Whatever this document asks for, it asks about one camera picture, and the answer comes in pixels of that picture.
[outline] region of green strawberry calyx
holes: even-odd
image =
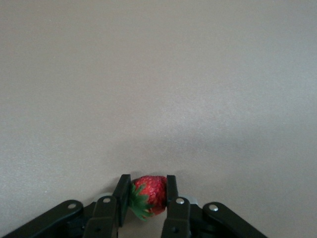
[[[142,221],[146,221],[147,217],[151,217],[154,213],[150,212],[153,205],[148,204],[149,196],[146,194],[140,195],[140,192],[144,189],[145,184],[141,185],[136,189],[135,184],[131,184],[129,207],[133,213]]]

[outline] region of gray surface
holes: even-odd
[[[316,1],[1,1],[0,236],[121,174],[317,233]],[[159,237],[131,214],[121,238]]]

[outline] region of silver screw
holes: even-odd
[[[183,198],[180,198],[180,197],[176,199],[176,202],[177,202],[178,204],[184,204],[184,203],[185,203],[184,199],[183,199]]]
[[[106,197],[106,198],[103,200],[104,203],[109,203],[110,201],[111,201],[111,199],[108,198],[108,197]]]
[[[216,205],[214,205],[214,204],[209,205],[209,209],[210,209],[211,211],[213,211],[213,212],[218,211],[218,207],[217,207]]]
[[[68,205],[68,209],[73,209],[73,208],[75,208],[76,207],[76,203],[71,203],[71,204],[69,204]]]

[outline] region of black mechanical arm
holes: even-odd
[[[118,238],[128,209],[130,175],[122,175],[112,195],[83,207],[62,202],[3,238]],[[225,205],[200,208],[178,195],[176,177],[167,176],[167,218],[161,238],[267,238]]]

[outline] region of red strawberry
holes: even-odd
[[[132,181],[129,207],[143,221],[163,212],[166,208],[166,177],[147,175]]]

